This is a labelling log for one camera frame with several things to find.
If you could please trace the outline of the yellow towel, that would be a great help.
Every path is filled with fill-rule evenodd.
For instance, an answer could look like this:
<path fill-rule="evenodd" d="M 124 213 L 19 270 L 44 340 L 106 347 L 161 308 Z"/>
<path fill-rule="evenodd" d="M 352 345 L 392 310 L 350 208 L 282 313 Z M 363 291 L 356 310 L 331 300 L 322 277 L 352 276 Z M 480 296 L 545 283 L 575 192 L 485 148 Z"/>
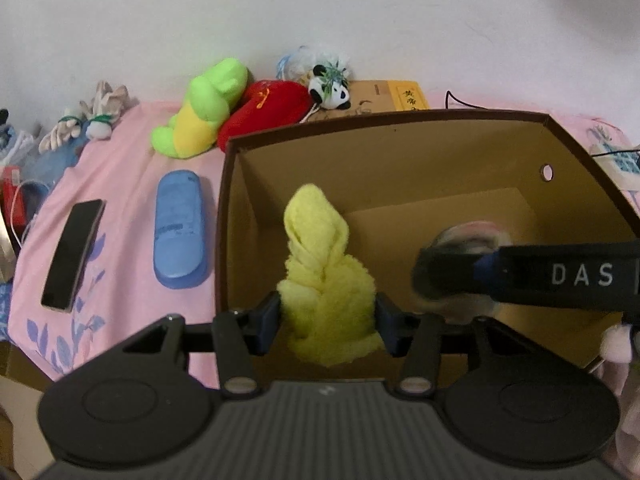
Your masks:
<path fill-rule="evenodd" d="M 288 348 L 297 359 L 332 367 L 383 348 L 374 326 L 375 282 L 346 252 L 349 227 L 314 184 L 301 186 L 285 207 L 286 277 L 277 291 Z"/>

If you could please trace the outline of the pink plush bear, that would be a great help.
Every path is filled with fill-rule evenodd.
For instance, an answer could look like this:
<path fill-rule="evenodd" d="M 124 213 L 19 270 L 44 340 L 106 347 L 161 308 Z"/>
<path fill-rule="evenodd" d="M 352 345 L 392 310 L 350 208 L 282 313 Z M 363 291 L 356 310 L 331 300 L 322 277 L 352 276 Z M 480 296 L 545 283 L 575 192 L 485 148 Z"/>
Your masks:
<path fill-rule="evenodd" d="M 608 328 L 601 341 L 603 362 L 597 376 L 615 394 L 620 404 L 608 460 L 628 479 L 639 478 L 639 329 L 631 324 Z"/>

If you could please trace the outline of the teal cloth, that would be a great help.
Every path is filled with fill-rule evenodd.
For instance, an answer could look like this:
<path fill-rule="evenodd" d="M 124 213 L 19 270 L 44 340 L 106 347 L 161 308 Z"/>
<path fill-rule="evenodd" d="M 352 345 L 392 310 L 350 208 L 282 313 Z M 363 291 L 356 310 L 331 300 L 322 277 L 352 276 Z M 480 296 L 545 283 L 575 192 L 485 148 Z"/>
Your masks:
<path fill-rule="evenodd" d="M 510 246 L 510 235 L 495 223 L 472 221 L 452 226 L 433 240 L 430 249 L 451 249 L 460 254 L 489 254 L 503 246 Z M 458 295 L 431 300 L 427 310 L 441 315 L 449 324 L 469 324 L 477 316 L 494 318 L 500 306 L 488 296 Z"/>

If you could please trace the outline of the blue glasses case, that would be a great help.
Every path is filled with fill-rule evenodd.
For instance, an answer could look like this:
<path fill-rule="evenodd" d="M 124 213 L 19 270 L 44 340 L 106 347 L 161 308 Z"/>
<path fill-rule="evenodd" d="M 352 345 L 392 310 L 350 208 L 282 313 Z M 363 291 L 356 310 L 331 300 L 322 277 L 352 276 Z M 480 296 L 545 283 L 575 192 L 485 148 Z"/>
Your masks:
<path fill-rule="evenodd" d="M 192 288 L 206 279 L 204 198 L 191 170 L 168 172 L 158 182 L 152 263 L 157 281 L 169 289 Z"/>

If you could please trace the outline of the white power strip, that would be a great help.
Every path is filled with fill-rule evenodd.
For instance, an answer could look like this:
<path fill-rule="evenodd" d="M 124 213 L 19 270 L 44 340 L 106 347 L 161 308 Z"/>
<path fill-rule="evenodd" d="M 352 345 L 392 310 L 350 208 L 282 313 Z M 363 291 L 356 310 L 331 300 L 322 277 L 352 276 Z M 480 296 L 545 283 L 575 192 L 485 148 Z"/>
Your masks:
<path fill-rule="evenodd" d="M 606 143 L 592 144 L 589 155 L 623 191 L 639 192 L 638 148 L 619 148 Z"/>

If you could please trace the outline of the pink bed sheet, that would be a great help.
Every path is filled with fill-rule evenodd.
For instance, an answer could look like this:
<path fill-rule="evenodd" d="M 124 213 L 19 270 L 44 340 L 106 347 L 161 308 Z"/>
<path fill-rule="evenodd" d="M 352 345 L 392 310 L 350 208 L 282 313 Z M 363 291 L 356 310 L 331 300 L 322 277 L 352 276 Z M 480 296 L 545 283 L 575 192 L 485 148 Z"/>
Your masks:
<path fill-rule="evenodd" d="M 219 312 L 217 222 L 227 151 L 209 151 L 183 165 L 202 178 L 205 190 L 212 268 L 207 280 L 195 288 L 171 290 L 157 281 L 153 271 L 157 185 L 180 165 L 155 154 L 148 133 L 170 112 L 166 104 L 139 105 L 125 115 L 111 140 L 88 145 L 46 199 L 29 232 L 17 260 L 9 334 L 52 378 L 80 367 L 166 314 L 205 323 Z M 588 120 L 556 121 L 574 133 L 588 153 L 601 131 L 599 124 Z M 72 310 L 45 308 L 43 285 L 64 224 L 72 207 L 88 200 L 104 200 L 105 208 Z"/>

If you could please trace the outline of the brown cardboard box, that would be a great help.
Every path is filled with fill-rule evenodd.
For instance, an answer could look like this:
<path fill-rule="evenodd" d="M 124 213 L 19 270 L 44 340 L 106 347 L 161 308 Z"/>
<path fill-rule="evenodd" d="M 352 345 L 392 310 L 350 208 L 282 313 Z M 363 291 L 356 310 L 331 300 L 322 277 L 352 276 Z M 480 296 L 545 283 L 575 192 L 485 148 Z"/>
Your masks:
<path fill-rule="evenodd" d="M 495 223 L 514 244 L 639 243 L 639 214 L 555 119 L 426 110 L 310 122 L 230 141 L 220 185 L 219 312 L 254 309 L 285 276 L 283 216 L 314 184 L 349 227 L 346 252 L 397 307 L 416 311 L 416 257 L 442 231 Z M 623 314 L 502 304 L 499 318 L 577 365 Z"/>

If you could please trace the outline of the black smartphone on left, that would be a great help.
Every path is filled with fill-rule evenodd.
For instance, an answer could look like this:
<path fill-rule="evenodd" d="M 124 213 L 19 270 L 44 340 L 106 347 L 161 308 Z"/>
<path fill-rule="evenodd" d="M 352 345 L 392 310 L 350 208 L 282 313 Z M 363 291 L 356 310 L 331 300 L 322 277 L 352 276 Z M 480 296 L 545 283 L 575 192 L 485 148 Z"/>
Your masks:
<path fill-rule="evenodd" d="M 43 307 L 72 310 L 104 208 L 104 200 L 88 200 L 70 210 L 43 285 Z"/>

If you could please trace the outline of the green yellow plush toy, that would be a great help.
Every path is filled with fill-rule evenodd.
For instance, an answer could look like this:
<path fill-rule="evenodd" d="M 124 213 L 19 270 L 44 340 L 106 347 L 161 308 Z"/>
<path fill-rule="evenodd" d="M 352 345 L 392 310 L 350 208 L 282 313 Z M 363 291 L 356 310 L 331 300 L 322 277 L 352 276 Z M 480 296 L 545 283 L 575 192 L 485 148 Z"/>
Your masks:
<path fill-rule="evenodd" d="M 248 70 L 237 58 L 224 58 L 194 77 L 180 110 L 151 132 L 153 150 L 175 159 L 189 159 L 210 150 L 247 81 Z"/>

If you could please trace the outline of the red plush toy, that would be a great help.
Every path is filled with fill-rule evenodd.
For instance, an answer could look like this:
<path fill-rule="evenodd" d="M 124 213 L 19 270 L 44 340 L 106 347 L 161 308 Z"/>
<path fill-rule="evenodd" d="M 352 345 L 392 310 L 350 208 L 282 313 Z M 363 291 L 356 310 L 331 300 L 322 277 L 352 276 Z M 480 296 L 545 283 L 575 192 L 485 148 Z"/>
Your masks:
<path fill-rule="evenodd" d="M 228 141 L 300 122 L 314 105 L 307 88 L 295 81 L 258 80 L 250 84 L 218 132 L 217 146 Z"/>

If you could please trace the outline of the yellow book box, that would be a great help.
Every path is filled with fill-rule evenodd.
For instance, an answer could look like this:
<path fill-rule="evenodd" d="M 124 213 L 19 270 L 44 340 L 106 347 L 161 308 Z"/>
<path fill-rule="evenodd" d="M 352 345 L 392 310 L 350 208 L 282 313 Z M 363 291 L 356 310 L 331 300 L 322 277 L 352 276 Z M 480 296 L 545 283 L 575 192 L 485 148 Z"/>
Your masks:
<path fill-rule="evenodd" d="M 348 110 L 319 110 L 308 122 L 430 108 L 419 84 L 411 80 L 354 80 L 349 90 Z"/>

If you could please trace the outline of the panda plush toy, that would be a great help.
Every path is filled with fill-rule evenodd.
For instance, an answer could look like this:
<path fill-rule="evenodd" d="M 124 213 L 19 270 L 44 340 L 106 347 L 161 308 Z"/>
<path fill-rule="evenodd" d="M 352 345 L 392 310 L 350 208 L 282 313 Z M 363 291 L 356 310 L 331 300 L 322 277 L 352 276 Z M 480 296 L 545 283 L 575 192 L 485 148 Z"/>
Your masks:
<path fill-rule="evenodd" d="M 350 92 L 347 68 L 338 63 L 317 64 L 312 69 L 308 93 L 322 110 L 348 110 Z"/>

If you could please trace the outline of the white knit doll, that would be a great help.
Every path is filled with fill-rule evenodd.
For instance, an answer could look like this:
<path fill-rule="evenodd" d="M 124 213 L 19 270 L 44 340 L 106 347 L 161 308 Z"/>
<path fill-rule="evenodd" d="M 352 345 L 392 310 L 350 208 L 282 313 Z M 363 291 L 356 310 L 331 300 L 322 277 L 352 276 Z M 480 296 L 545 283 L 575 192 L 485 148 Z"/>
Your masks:
<path fill-rule="evenodd" d="M 55 152 L 80 139 L 108 140 L 131 103 L 132 97 L 124 84 L 113 88 L 106 80 L 100 80 L 89 102 L 80 101 L 78 107 L 66 110 L 43 136 L 39 153 Z"/>

